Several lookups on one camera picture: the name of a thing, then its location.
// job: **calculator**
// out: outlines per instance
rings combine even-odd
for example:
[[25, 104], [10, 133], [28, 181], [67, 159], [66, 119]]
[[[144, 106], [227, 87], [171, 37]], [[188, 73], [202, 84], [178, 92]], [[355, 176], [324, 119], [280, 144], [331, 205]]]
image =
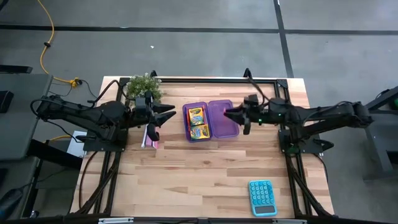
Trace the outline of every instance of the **calculator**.
[[274, 191], [269, 180], [249, 182], [250, 204], [254, 216], [268, 217], [278, 213], [275, 205]]

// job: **potted plant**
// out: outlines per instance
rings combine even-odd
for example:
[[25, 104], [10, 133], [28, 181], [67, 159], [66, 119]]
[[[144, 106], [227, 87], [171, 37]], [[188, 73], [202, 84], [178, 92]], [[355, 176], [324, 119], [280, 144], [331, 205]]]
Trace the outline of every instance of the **potted plant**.
[[161, 80], [158, 78], [152, 78], [148, 73], [143, 76], [134, 75], [130, 78], [127, 84], [127, 95], [128, 97], [144, 97], [147, 90], [152, 92], [155, 101], [160, 102], [162, 92], [159, 89]]

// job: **wooden table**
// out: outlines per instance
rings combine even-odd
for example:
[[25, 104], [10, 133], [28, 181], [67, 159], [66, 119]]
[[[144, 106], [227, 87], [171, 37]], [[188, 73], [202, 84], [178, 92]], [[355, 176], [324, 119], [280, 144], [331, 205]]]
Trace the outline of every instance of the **wooden table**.
[[[101, 91], [114, 79], [120, 77], [104, 77]], [[287, 81], [292, 103], [309, 107], [304, 80]], [[274, 96], [271, 85], [259, 86], [268, 97]], [[185, 138], [184, 104], [229, 99], [238, 106], [244, 96], [257, 93], [254, 87], [245, 83], [162, 83], [161, 89], [162, 102], [175, 105], [177, 114], [160, 129], [158, 150], [141, 149], [143, 129], [130, 129], [119, 166], [112, 216], [252, 218], [248, 182], [269, 179], [274, 188], [277, 217], [294, 217], [286, 161], [277, 140], [278, 126], [252, 125], [247, 136], [240, 127], [240, 135], [235, 138], [205, 142], [189, 143]], [[117, 90], [113, 85], [100, 103], [115, 100]], [[85, 156], [81, 172], [90, 155]], [[103, 157], [103, 152], [97, 153], [88, 166], [82, 186], [83, 203], [98, 185]], [[303, 154], [303, 164], [308, 188], [333, 213], [322, 163], [314, 155]], [[300, 190], [298, 197], [304, 211]], [[76, 210], [78, 186], [71, 212]]]

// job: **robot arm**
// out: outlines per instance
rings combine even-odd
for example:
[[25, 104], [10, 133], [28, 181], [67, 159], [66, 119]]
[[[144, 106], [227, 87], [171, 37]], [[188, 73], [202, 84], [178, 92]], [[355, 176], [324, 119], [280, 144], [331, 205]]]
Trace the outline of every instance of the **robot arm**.
[[[36, 111], [33, 104], [39, 101]], [[136, 107], [130, 109], [118, 101], [109, 101], [97, 107], [88, 107], [61, 99], [58, 95], [43, 96], [34, 100], [30, 107], [40, 119], [62, 119], [74, 125], [87, 129], [90, 136], [78, 136], [79, 140], [100, 140], [115, 142], [120, 138], [122, 130], [145, 124], [148, 125], [148, 135], [153, 141], [159, 140], [155, 127], [161, 127], [175, 115], [173, 105], [163, 105], [153, 101], [152, 93], [147, 91], [144, 98], [135, 99]]]
[[[334, 106], [306, 109], [282, 98], [259, 104], [257, 95], [245, 97], [240, 106], [226, 110], [224, 115], [244, 125], [243, 134], [250, 133], [251, 123], [283, 124], [289, 128], [289, 143], [293, 144], [325, 131], [345, 126], [365, 128], [373, 122], [369, 110], [360, 102], [342, 101]], [[307, 121], [319, 122], [304, 126]]]

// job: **gray floor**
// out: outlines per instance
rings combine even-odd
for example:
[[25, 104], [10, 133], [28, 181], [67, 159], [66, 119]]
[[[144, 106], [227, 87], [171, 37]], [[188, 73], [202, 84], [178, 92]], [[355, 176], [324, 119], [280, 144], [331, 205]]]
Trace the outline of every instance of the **gray floor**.
[[[286, 29], [398, 30], [395, 0], [279, 0]], [[273, 0], [43, 0], [56, 26], [278, 28]], [[36, 1], [15, 0], [0, 24], [49, 25]], [[0, 31], [0, 63], [29, 65], [41, 73], [39, 55], [50, 32]], [[287, 35], [294, 77], [304, 78], [312, 106], [341, 100], [371, 101], [398, 85], [398, 35]], [[105, 75], [287, 77], [279, 34], [58, 31], [45, 57], [51, 74], [87, 80], [99, 92]], [[67, 86], [53, 86], [65, 94]], [[77, 88], [67, 100], [91, 96]], [[67, 130], [76, 127], [62, 123]], [[62, 134], [40, 123], [35, 137]], [[398, 181], [365, 184], [375, 168], [360, 129], [323, 134], [335, 143], [325, 153], [337, 215], [397, 222]]]

